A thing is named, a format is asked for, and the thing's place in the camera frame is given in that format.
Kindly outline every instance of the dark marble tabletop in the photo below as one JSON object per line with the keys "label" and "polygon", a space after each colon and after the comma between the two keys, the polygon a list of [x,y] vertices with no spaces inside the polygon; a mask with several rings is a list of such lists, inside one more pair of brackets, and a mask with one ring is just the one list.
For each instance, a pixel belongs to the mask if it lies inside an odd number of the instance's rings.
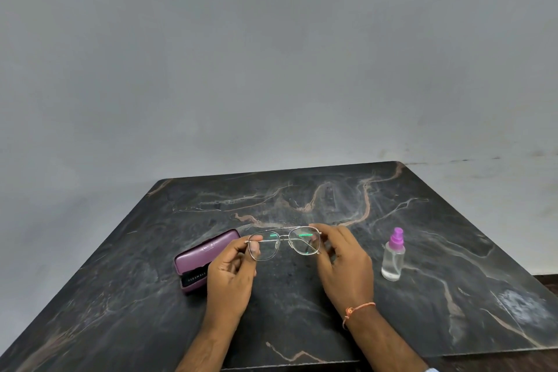
{"label": "dark marble tabletop", "polygon": [[[422,356],[558,347],[558,298],[395,162],[158,182],[0,358],[2,371],[173,371],[205,310],[183,296],[178,253],[229,228],[345,224],[374,262],[380,312]],[[405,230],[398,282],[380,274]],[[313,256],[258,264],[224,368],[360,357]]]}

